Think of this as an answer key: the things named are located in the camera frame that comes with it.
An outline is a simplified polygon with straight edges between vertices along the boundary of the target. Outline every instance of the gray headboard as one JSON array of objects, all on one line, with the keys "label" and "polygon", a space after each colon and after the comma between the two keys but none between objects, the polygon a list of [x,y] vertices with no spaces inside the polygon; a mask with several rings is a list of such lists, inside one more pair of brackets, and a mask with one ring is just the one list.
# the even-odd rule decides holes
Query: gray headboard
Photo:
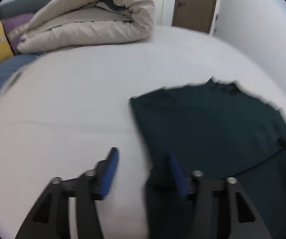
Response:
[{"label": "gray headboard", "polygon": [[0,20],[22,13],[37,12],[51,0],[13,0],[0,5]]}]

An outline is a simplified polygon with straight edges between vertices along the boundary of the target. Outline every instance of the bed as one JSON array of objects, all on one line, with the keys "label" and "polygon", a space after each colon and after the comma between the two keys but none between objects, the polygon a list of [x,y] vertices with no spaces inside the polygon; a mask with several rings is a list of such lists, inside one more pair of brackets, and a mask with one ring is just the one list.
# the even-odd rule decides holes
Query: bed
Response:
[{"label": "bed", "polygon": [[[0,95],[0,236],[15,237],[52,177],[77,177],[118,147],[110,195],[97,202],[103,233],[107,239],[146,238],[143,188],[150,162],[129,99],[212,76],[236,80],[252,96],[281,107],[286,121],[286,96],[253,61],[219,39],[180,28],[156,27],[131,44],[60,49],[22,69]],[[76,238],[74,222],[71,234]]]}]

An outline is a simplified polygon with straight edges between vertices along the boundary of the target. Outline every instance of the purple pillow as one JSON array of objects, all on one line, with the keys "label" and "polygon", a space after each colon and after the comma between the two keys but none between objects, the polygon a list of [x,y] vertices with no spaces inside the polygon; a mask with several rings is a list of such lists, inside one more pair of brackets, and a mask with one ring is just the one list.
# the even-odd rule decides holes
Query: purple pillow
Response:
[{"label": "purple pillow", "polygon": [[27,23],[32,19],[32,17],[33,13],[23,13],[2,20],[4,34],[15,55],[19,54],[16,47],[20,42],[20,37],[27,28]]}]

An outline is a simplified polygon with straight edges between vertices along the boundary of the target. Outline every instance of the wooden door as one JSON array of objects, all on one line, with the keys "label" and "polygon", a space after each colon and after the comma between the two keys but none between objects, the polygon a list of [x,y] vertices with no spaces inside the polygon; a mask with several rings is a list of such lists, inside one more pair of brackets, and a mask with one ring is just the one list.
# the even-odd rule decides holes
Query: wooden door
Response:
[{"label": "wooden door", "polygon": [[173,26],[209,33],[216,0],[176,0]]}]

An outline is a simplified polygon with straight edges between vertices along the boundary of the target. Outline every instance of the screw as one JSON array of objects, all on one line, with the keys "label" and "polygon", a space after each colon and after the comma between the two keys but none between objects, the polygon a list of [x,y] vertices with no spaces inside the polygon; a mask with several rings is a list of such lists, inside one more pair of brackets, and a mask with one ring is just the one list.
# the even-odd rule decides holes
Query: screw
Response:
[{"label": "screw", "polygon": [[60,177],[55,177],[51,181],[52,184],[59,184],[61,183],[61,178]]},{"label": "screw", "polygon": [[229,184],[235,184],[235,183],[237,183],[237,179],[234,178],[234,177],[229,177],[229,178],[227,178],[226,180],[227,180],[227,182],[228,182]]},{"label": "screw", "polygon": [[86,176],[95,176],[96,175],[96,171],[95,170],[87,170],[85,172]]},{"label": "screw", "polygon": [[204,175],[204,172],[196,170],[196,171],[193,171],[193,175],[195,177],[202,177]]}]

